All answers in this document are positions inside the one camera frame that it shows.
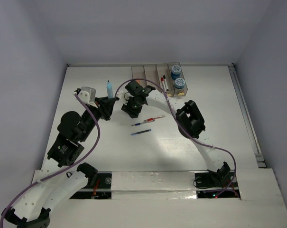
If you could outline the blue gel pen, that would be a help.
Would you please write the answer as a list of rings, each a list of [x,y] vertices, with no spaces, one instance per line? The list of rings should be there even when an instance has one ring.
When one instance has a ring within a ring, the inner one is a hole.
[[[143,125],[143,124],[152,123],[154,121],[155,121],[154,119],[151,119],[151,120],[143,121],[141,123],[132,124],[131,126],[140,126],[140,125]]]

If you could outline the blue highlighter pen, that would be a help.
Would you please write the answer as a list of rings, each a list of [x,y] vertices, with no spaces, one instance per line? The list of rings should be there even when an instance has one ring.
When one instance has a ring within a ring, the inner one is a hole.
[[[106,89],[107,89],[107,97],[109,99],[112,99],[114,96],[113,96],[113,89],[112,89],[112,85],[111,85],[111,82],[108,80],[107,81],[107,86],[106,86]]]

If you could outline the red capped white marker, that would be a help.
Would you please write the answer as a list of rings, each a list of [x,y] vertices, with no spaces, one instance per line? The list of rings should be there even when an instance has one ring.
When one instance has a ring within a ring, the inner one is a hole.
[[[162,84],[163,90],[166,91],[167,89],[166,89],[166,86],[165,86],[165,82],[164,82],[163,77],[161,77],[161,84]]]

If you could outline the black capped white marker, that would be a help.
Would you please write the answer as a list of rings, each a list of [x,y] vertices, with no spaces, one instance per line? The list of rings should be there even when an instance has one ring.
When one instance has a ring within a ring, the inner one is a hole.
[[[163,79],[164,79],[164,82],[165,82],[165,86],[166,86],[166,91],[169,91],[169,87],[168,87],[168,84],[167,84],[167,79],[166,79],[166,76],[163,75]]]

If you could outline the blue tape roll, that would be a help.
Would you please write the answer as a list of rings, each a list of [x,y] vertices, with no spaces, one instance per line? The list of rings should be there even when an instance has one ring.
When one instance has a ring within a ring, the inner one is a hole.
[[[185,87],[185,80],[183,78],[176,78],[174,81],[174,87],[176,89],[184,89]]]
[[[171,67],[171,78],[173,80],[176,80],[177,78],[180,77],[181,72],[182,72],[182,69],[181,69],[181,67],[179,65],[173,65]]]

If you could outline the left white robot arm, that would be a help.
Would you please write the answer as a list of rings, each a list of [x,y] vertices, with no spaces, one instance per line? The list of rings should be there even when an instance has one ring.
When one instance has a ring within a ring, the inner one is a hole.
[[[97,169],[79,158],[84,142],[93,128],[101,136],[100,119],[108,121],[118,98],[96,98],[85,102],[75,97],[85,108],[83,114],[69,111],[61,117],[58,136],[46,155],[46,161],[37,171],[36,181],[20,192],[3,210],[0,227],[7,221],[18,228],[47,228],[55,207],[69,199],[80,188],[96,184]]]

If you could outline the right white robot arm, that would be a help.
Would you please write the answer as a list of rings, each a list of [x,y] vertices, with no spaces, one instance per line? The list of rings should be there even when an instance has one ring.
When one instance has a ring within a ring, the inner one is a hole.
[[[205,144],[198,140],[205,131],[204,118],[193,100],[185,103],[169,98],[153,86],[142,87],[136,80],[128,80],[125,89],[130,94],[122,106],[122,111],[131,118],[138,118],[143,105],[156,107],[171,114],[177,123],[179,132],[196,146],[203,157],[210,174],[211,187],[223,187],[229,179],[230,167],[220,158],[223,149]]]

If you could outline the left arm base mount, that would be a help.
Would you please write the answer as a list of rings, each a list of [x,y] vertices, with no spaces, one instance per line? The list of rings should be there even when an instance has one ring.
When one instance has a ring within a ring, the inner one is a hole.
[[[70,199],[74,200],[110,200],[112,172],[99,172],[94,183],[88,183]]]

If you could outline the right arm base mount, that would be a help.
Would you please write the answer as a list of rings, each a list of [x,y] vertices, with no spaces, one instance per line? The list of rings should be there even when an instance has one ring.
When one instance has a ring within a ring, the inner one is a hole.
[[[216,198],[238,198],[240,199],[240,190],[237,178],[233,178],[234,172],[231,171],[224,181],[215,180],[208,172],[195,173],[192,185],[196,187],[197,197],[199,199]]]

